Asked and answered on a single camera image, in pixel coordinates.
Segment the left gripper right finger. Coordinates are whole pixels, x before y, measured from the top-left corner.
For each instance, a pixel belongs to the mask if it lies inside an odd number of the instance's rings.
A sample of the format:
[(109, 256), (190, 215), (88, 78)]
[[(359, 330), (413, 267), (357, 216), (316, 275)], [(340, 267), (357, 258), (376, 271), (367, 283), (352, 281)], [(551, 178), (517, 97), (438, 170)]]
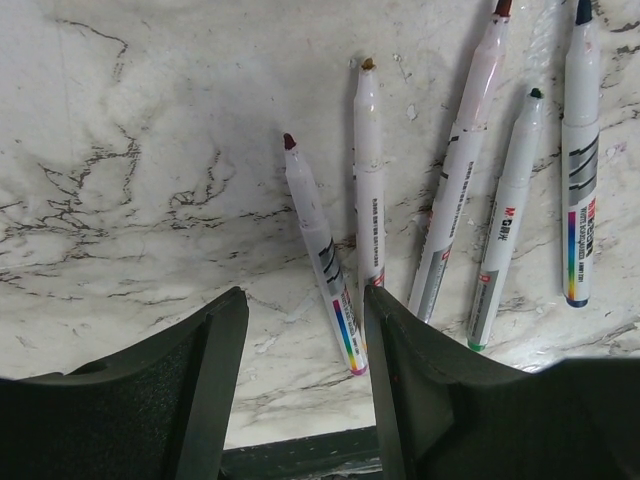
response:
[(365, 330), (387, 479), (635, 479), (639, 362), (527, 373), (473, 352), (368, 287)]

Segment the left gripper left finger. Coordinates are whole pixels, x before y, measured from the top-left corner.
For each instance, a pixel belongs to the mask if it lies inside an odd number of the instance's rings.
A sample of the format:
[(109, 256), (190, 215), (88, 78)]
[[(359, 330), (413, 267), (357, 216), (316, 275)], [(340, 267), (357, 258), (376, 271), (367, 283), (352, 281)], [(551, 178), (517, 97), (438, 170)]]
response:
[(1, 383), (5, 479), (214, 479), (248, 327), (232, 288), (67, 373)]

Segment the purple-end white marker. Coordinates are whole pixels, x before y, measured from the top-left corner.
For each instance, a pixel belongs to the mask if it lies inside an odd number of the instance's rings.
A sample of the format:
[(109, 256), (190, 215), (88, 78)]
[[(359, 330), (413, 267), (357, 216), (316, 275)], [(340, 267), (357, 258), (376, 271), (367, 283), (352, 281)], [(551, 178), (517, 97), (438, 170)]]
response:
[(285, 133), (283, 143), (286, 180), (331, 326), (347, 368), (362, 375), (368, 368), (366, 348), (317, 184), (293, 136)]

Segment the yellow-end white marker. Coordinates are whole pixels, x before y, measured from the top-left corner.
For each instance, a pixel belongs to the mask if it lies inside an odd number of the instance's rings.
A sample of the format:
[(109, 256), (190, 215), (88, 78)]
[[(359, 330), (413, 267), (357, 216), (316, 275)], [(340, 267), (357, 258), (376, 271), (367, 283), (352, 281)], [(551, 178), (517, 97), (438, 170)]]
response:
[(353, 101), (358, 306), (368, 285), (385, 282), (385, 186), (377, 65), (362, 61)]

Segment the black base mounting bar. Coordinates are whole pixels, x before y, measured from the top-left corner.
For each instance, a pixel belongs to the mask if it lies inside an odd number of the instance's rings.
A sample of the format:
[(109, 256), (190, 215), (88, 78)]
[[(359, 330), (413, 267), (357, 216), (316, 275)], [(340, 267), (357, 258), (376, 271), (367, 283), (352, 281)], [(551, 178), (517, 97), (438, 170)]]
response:
[(373, 426), (223, 452), (220, 479), (381, 479)]

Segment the red-end white marker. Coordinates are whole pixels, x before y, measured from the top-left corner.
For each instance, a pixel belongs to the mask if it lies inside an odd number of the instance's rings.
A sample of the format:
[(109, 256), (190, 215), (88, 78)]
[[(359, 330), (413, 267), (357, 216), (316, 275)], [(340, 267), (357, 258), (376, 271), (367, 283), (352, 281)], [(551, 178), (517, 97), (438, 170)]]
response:
[(499, 1), (476, 47), (452, 125), (408, 309), (427, 323), (451, 254), (475, 163), (481, 153), (506, 56), (512, 3)]

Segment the green-end white marker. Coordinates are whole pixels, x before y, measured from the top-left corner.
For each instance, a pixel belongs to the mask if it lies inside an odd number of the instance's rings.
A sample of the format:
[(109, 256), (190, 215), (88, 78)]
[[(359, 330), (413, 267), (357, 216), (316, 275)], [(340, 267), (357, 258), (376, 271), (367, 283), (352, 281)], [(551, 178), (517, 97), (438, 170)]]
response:
[(533, 165), (543, 129), (544, 94), (528, 93), (516, 119), (498, 181), (486, 245), (467, 329), (467, 345), (485, 349), (502, 292), (528, 197)]

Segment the blue-end white marker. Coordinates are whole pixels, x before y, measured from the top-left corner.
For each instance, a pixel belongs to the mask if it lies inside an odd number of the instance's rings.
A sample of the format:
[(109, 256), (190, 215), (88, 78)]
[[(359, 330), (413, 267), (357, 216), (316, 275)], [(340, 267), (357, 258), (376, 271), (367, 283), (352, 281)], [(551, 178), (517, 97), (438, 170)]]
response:
[(576, 7), (565, 60), (561, 131), (563, 294), (568, 305), (589, 302), (594, 265), (599, 158), (600, 47), (592, 3)]

